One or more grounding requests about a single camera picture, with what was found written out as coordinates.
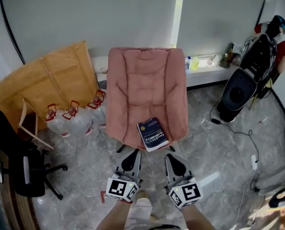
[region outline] marble floor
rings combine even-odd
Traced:
[[[197,207],[216,229],[229,230],[238,214],[243,184],[253,176],[250,157],[256,150],[249,137],[233,134],[227,127],[210,122],[209,112],[221,97],[223,88],[217,85],[187,92],[190,131],[174,147],[177,155],[191,163],[198,180],[219,173],[217,179],[203,187],[204,198]],[[230,125],[235,131],[252,129],[252,139],[260,151],[260,172],[272,172],[285,166],[285,116],[272,94],[257,101],[251,110],[243,108]],[[115,161],[131,148],[117,154],[120,142],[104,133],[96,139],[60,138],[50,131],[40,135],[56,148],[50,151],[48,162],[52,166],[67,163],[69,167],[67,172],[58,171],[49,176],[63,194],[63,200],[59,201],[49,190],[45,196],[33,198],[41,230],[95,230],[116,202],[105,196],[102,203],[100,191],[105,191]],[[168,152],[170,150],[164,149],[142,154],[142,189],[154,206],[155,216],[186,229],[181,212],[163,189],[167,183],[164,156]],[[263,198],[247,185],[237,229],[246,226],[250,209],[262,202]]]

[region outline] wooden board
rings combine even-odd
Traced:
[[[30,205],[28,203],[29,198],[15,194],[15,200],[24,230],[39,230],[38,222],[34,222],[36,218],[32,215],[34,210],[30,209]]]
[[[6,154],[2,151],[0,152],[0,158],[4,162],[4,168],[8,169],[9,160]],[[14,197],[15,192],[10,184],[9,175],[4,175],[4,183],[0,186],[4,210],[11,229],[23,230],[23,224],[21,218],[19,217],[19,212]]]
[[[85,41],[53,51],[25,64],[0,81],[0,110],[17,131],[25,98],[46,118],[47,106],[68,109],[75,100],[86,106],[97,91]],[[33,112],[28,108],[27,114]],[[46,127],[40,122],[39,129]]]

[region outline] red shirt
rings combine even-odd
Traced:
[[[262,28],[262,24],[258,24],[255,28],[254,31],[255,33],[260,33]],[[274,65],[277,66],[278,63],[281,61],[282,57],[285,56],[285,41],[280,42],[277,45],[277,56],[274,62]]]

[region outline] shoe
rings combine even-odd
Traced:
[[[136,200],[138,200],[140,198],[144,198],[144,197],[148,198],[148,195],[147,195],[146,191],[144,191],[144,190],[138,191],[136,196],[135,196]]]
[[[157,218],[155,215],[150,215],[149,220],[155,221],[155,220],[159,220],[159,218]]]

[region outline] power cord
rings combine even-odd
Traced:
[[[252,180],[254,174],[255,174],[255,172],[253,173],[252,177],[251,177],[248,181],[246,181],[246,182],[244,183],[244,185],[243,185],[242,200],[240,201],[240,205],[239,205],[238,212],[237,212],[237,218],[235,219],[234,225],[235,225],[235,224],[237,223],[237,221],[238,221],[239,212],[240,212],[240,209],[242,208],[242,205],[243,205],[245,186],[246,186],[247,183],[249,183],[249,182]]]
[[[248,137],[250,138],[251,142],[253,143],[254,148],[257,150],[257,153],[258,153],[258,157],[257,157],[256,163],[259,162],[259,160],[260,160],[260,152],[259,152],[259,150],[258,150],[258,148],[257,148],[257,145],[254,143],[254,141],[253,141],[252,138],[251,138],[251,135],[252,135],[252,133],[253,133],[251,129],[248,131],[248,134],[246,134],[246,133],[244,133],[244,132],[235,132],[229,125],[223,124],[223,123],[221,123],[218,119],[211,117],[212,111],[214,110],[214,108],[217,106],[217,104],[219,103],[219,101],[220,101],[221,99],[222,99],[222,98],[220,98],[220,99],[217,101],[217,103],[212,107],[212,109],[211,109],[211,111],[210,111],[210,120],[211,120],[211,122],[214,123],[214,124],[217,124],[217,125],[224,125],[224,126],[227,126],[234,134],[242,134],[242,135],[248,136]]]
[[[268,91],[268,95],[267,95],[267,96],[262,97],[261,99],[265,99],[265,98],[267,98],[268,96],[270,96],[271,92],[272,92],[272,91],[271,91],[271,90],[269,90],[269,91]]]

